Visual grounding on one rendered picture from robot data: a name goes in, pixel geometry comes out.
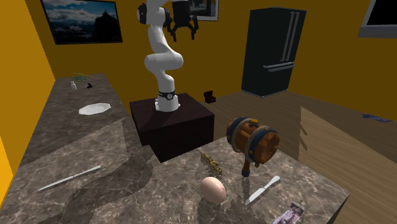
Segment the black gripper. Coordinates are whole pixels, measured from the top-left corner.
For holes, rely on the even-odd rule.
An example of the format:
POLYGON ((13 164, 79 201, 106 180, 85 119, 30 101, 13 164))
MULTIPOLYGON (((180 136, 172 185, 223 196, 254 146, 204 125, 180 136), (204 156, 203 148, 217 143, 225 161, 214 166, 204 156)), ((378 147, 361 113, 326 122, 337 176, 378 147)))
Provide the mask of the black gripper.
POLYGON ((192 40, 195 39, 195 34, 197 30, 199 29, 198 25, 198 19, 197 16, 192 16, 190 18, 190 5, 188 1, 174 1, 172 2, 172 9, 173 9, 173 15, 174 19, 172 18, 167 18, 166 19, 166 29, 167 32, 170 33, 170 35, 173 38, 173 41, 176 42, 176 31, 179 27, 185 27, 187 26, 191 30, 191 37, 192 40))

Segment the white plate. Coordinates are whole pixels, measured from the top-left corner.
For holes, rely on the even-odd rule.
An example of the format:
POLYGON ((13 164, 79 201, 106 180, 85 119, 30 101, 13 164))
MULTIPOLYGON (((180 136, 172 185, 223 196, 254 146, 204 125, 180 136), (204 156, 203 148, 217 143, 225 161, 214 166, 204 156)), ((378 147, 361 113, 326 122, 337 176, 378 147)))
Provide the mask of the white plate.
POLYGON ((96 115, 99 113, 103 113, 111 108, 111 105, 108 103, 95 103, 89 104, 84 106, 83 108, 79 109, 79 115, 96 115))

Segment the grey framed window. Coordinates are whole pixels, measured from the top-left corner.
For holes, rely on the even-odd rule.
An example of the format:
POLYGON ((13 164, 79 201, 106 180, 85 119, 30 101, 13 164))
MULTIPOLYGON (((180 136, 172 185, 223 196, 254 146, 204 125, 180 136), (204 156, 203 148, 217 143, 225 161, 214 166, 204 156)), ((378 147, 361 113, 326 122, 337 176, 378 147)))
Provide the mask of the grey framed window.
POLYGON ((359 38, 397 38, 397 0, 371 0, 359 38))

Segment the black refrigerator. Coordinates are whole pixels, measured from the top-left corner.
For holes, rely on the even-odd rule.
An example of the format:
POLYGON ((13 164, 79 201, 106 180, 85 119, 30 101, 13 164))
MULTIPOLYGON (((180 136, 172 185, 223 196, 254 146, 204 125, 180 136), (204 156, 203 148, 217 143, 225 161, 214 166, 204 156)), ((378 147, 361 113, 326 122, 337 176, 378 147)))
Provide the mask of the black refrigerator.
POLYGON ((288 89, 306 14, 281 7, 250 11, 241 90, 265 97, 288 89))

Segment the pink printed packet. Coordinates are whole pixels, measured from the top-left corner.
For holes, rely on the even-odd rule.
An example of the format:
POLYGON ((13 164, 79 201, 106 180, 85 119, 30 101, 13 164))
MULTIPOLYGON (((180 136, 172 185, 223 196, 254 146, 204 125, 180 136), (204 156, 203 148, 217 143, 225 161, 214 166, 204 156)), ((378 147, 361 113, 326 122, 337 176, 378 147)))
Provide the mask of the pink printed packet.
POLYGON ((290 208, 277 217, 272 224, 296 224, 301 218, 305 208, 296 202, 292 202, 290 208))

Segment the framed mountain landscape picture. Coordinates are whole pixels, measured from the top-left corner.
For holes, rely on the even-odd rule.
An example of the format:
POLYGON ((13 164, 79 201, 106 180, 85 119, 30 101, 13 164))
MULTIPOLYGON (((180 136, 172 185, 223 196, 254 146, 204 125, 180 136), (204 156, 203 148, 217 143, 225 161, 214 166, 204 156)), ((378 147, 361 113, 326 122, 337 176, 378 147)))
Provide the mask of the framed mountain landscape picture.
POLYGON ((121 43, 114 1, 40 0, 57 45, 121 43))

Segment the orange barrel-shaped hammer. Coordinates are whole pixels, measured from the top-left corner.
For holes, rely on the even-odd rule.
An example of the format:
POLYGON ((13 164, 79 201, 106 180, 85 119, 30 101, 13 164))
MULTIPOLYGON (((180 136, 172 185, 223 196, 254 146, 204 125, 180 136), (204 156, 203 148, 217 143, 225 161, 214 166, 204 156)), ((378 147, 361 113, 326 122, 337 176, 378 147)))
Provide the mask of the orange barrel-shaped hammer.
POLYGON ((280 143, 276 130, 248 116, 240 116, 230 122, 226 128, 226 138, 234 152, 244 154, 242 176, 245 178, 250 175, 250 164, 258 167, 269 161, 280 143))

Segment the beige egg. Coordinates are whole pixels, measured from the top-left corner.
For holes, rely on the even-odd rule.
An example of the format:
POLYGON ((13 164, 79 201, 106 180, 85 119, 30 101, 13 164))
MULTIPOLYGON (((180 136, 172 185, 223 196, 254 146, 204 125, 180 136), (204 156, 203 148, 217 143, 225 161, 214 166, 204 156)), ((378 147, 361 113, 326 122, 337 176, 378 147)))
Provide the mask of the beige egg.
POLYGON ((204 178, 200 184, 200 192, 206 200, 214 204, 220 204, 226 201, 225 187, 217 178, 204 178))

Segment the small framed wall picture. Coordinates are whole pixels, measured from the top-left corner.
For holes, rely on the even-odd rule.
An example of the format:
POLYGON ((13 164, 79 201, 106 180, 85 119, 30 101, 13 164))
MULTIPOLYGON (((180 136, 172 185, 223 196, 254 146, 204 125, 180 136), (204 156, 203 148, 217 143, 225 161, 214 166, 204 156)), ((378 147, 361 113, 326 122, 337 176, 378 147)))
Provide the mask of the small framed wall picture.
POLYGON ((190 15, 202 21, 218 21, 219 0, 188 0, 190 15))

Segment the white serrated knife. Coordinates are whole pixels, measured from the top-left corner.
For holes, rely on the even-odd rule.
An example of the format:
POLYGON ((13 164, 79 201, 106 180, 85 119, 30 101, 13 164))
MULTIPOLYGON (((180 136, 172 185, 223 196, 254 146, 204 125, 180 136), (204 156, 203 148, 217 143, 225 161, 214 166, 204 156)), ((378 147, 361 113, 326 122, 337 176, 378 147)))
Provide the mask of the white serrated knife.
POLYGON ((255 191, 252 195, 250 195, 249 198, 245 201, 245 205, 246 206, 249 205, 257 197, 259 197, 265 190, 267 190, 269 187, 279 182, 280 180, 281 178, 279 176, 274 176, 265 186, 257 189, 257 191, 255 191))

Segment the silver table knife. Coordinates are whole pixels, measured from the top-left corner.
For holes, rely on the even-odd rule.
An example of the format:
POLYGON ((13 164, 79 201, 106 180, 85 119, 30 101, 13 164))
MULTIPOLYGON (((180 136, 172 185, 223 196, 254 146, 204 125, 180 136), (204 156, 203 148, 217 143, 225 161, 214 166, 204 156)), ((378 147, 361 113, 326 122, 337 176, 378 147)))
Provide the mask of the silver table knife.
POLYGON ((76 179, 76 178, 79 178, 79 177, 84 176, 84 175, 86 175, 86 174, 90 174, 90 173, 92 173, 92 172, 96 172, 96 171, 98 171, 98 170, 100 170, 100 169, 101 169, 101 166, 100 166, 100 165, 97 165, 97 166, 92 167, 92 168, 90 168, 90 169, 88 169, 88 170, 85 170, 85 171, 83 171, 83 172, 77 173, 77 174, 75 174, 75 175, 69 176, 69 177, 67 177, 67 178, 64 178, 64 179, 58 180, 58 181, 56 181, 56 182, 53 182, 53 183, 51 183, 51 184, 49 184, 49 185, 46 185, 46 186, 44 186, 44 187, 38 189, 38 192, 42 192, 42 191, 51 189, 51 188, 53 188, 53 187, 62 185, 62 184, 64 184, 64 183, 67 183, 68 181, 74 180, 74 179, 76 179))

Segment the green flat object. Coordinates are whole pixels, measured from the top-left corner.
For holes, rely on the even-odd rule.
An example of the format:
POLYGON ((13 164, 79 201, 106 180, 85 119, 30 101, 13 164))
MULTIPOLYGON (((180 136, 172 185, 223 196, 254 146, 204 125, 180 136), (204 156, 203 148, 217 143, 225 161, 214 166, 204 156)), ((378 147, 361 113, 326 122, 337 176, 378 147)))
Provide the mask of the green flat object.
POLYGON ((74 74, 74 76, 72 77, 72 79, 75 81, 85 81, 88 78, 92 78, 91 75, 87 75, 87 74, 83 74, 83 73, 74 72, 73 74, 74 74))

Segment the blue flat object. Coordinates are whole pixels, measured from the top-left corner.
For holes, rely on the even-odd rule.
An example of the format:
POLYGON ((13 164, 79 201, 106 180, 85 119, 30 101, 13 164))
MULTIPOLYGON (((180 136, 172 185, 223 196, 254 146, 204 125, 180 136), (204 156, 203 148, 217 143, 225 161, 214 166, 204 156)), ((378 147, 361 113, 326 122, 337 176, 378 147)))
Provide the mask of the blue flat object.
POLYGON ((393 122, 392 120, 389 120, 389 119, 386 119, 386 118, 381 118, 379 116, 375 116, 375 115, 371 115, 371 114, 367 114, 367 113, 363 113, 362 117, 363 118, 369 118, 369 119, 372 119, 372 120, 376 120, 376 121, 379 121, 379 122, 393 122))

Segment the dark robot stand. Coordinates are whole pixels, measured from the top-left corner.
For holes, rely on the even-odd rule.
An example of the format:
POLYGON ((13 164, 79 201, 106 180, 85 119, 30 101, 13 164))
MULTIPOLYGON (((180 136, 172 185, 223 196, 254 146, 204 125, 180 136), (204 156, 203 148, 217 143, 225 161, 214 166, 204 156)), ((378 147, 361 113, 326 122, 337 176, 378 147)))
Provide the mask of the dark robot stand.
POLYGON ((155 100, 130 103, 132 118, 143 146, 150 146, 160 162, 214 141, 214 114, 187 93, 173 112, 155 109, 155 100))

